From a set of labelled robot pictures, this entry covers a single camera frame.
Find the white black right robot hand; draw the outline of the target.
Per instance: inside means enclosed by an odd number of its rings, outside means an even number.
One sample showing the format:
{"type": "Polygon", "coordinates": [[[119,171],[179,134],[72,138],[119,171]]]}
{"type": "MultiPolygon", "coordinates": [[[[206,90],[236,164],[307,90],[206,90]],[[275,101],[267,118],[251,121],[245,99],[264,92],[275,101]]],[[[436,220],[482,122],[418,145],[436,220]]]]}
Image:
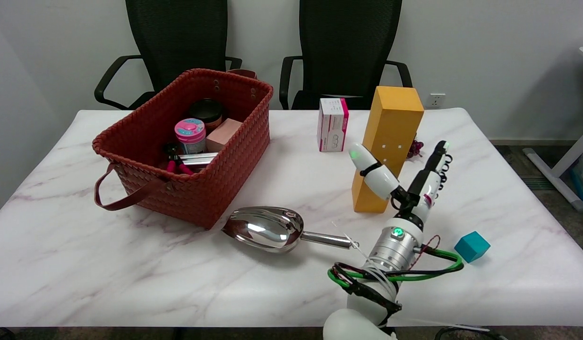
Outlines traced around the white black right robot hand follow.
{"type": "Polygon", "coordinates": [[[398,202],[396,218],[412,222],[423,230],[430,209],[434,206],[438,192],[443,188],[446,172],[452,162],[448,154],[449,142],[438,142],[425,167],[417,173],[409,189],[404,189],[397,177],[378,161],[362,144],[352,144],[349,155],[367,187],[379,198],[391,205],[398,202]]]}

